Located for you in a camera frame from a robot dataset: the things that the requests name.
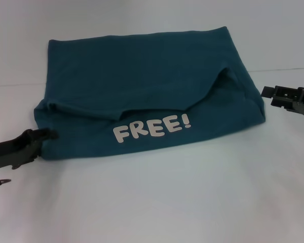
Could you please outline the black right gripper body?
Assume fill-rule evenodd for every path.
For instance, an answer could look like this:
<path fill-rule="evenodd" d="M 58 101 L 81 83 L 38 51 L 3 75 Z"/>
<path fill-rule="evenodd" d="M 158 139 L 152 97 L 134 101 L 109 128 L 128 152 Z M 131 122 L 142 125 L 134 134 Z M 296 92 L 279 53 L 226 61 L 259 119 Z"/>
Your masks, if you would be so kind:
<path fill-rule="evenodd" d="M 304 88 L 292 89 L 275 86 L 271 105 L 304 115 Z"/>

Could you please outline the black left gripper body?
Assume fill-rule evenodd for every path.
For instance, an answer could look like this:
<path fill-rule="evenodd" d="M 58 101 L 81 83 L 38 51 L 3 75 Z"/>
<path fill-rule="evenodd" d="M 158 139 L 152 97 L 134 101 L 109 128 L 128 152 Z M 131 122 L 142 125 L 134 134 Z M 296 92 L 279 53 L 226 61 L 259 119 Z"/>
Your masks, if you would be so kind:
<path fill-rule="evenodd" d="M 43 130 L 26 130 L 15 139 L 0 143 L 0 168 L 33 162 L 41 153 Z"/>

